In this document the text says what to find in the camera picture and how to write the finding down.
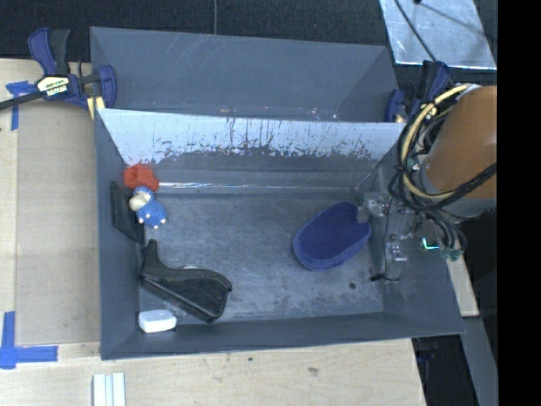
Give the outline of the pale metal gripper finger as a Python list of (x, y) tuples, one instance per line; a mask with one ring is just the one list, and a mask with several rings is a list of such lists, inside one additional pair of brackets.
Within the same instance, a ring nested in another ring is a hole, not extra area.
[(372, 246), (371, 280), (398, 281), (401, 278), (407, 256), (398, 243), (374, 244)]
[(379, 202), (365, 202), (358, 208), (357, 222), (369, 222), (383, 217), (383, 205)]

